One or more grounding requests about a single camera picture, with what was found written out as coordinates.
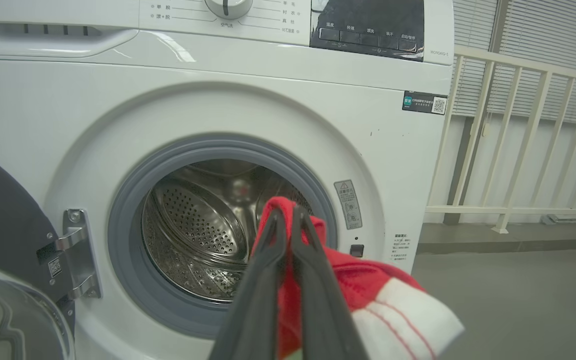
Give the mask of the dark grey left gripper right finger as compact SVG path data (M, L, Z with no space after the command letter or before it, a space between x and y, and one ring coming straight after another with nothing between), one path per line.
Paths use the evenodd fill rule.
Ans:
M302 358L367 360L368 353L313 221L299 206L292 213L290 251L301 291Z

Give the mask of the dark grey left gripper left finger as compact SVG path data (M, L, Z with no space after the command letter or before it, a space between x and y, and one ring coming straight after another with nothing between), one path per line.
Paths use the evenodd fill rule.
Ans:
M287 248L285 218L280 209L274 209L215 338L211 360L277 358L278 298L285 278Z

